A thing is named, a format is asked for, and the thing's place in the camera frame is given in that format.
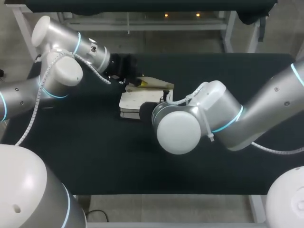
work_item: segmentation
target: concrete floor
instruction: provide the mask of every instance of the concrete floor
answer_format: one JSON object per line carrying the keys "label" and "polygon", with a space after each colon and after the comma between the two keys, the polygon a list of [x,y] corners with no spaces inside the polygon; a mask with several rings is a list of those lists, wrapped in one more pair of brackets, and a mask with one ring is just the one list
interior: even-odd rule
{"label": "concrete floor", "polygon": [[[31,15],[34,24],[40,15]],[[253,26],[236,20],[232,45],[245,52]],[[217,32],[86,32],[121,53],[221,53]],[[280,0],[270,12],[258,53],[296,56],[304,41],[304,1]],[[0,4],[0,68],[6,81],[22,80],[31,68],[27,47],[10,9]],[[0,125],[0,137],[5,124]],[[252,222],[247,196],[220,195],[107,195],[92,196],[90,209],[103,209],[111,222]],[[97,212],[89,221],[105,221]]]}

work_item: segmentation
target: black table surface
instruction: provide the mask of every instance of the black table surface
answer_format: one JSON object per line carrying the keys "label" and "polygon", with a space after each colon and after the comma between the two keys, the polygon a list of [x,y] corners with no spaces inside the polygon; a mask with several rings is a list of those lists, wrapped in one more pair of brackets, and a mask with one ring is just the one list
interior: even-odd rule
{"label": "black table surface", "polygon": [[277,0],[5,0],[5,4],[26,4],[33,12],[72,12],[94,15],[100,12],[237,11],[245,24],[267,16]]}
{"label": "black table surface", "polygon": [[[138,55],[146,76],[175,84],[174,100],[204,81],[220,80],[245,104],[272,76],[294,60],[284,54]],[[34,64],[30,77],[37,76]],[[121,119],[122,87],[103,85],[84,68],[81,84],[51,109],[40,109],[22,144],[34,151],[73,194],[266,194],[285,171],[304,165],[304,153],[274,155],[249,146],[227,150],[218,140],[201,140],[185,155],[158,144],[150,126]],[[10,120],[2,143],[15,144],[31,112]],[[257,142],[278,150],[303,146],[304,114]]]}

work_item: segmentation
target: black cable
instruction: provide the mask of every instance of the black cable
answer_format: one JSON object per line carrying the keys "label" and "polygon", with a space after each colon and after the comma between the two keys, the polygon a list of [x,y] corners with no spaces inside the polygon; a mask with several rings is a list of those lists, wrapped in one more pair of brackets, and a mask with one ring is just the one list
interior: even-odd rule
{"label": "black cable", "polygon": [[109,222],[109,218],[108,218],[108,215],[103,211],[103,210],[91,210],[89,211],[88,213],[85,214],[86,218],[89,216],[89,214],[91,214],[92,212],[97,212],[97,211],[100,211],[102,213],[104,213],[104,216],[106,218],[106,222]]}

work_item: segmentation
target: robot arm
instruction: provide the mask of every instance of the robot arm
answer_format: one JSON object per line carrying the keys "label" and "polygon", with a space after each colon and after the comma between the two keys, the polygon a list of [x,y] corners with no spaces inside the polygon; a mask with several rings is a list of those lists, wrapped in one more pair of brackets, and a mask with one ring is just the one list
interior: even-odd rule
{"label": "robot arm", "polygon": [[96,73],[104,72],[106,76],[115,76],[120,81],[127,80],[135,85],[140,84],[136,78],[141,74],[137,72],[137,62],[134,57],[110,54],[106,47],[98,45],[94,40],[48,16],[43,16],[36,24],[32,43],[42,54],[40,76],[0,85],[0,121],[10,119],[34,107],[43,75],[54,59],[60,55],[59,52],[65,52],[67,56],[58,60],[51,69],[43,85],[41,103],[67,97],[69,90],[81,81],[82,68],[75,59],[85,62]]}
{"label": "robot arm", "polygon": [[153,111],[152,123],[166,151],[190,152],[202,136],[212,134],[228,149],[241,150],[304,109],[304,60],[271,78],[244,106],[219,81],[204,83],[188,103],[165,102]]}
{"label": "robot arm", "polygon": [[[269,228],[303,228],[304,167],[271,186],[266,201]],[[0,145],[1,228],[86,228],[86,216],[53,172],[33,152]]]}

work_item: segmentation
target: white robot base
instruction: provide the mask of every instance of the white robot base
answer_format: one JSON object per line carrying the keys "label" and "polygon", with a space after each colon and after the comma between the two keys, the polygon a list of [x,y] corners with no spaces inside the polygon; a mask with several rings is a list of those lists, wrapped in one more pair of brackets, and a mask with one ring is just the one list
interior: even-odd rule
{"label": "white robot base", "polygon": [[[271,186],[266,201],[269,228],[304,227],[304,167]],[[1,228],[86,228],[75,198],[28,149],[0,144]]]}
{"label": "white robot base", "polygon": [[0,144],[1,228],[85,228],[66,187],[33,152]]}

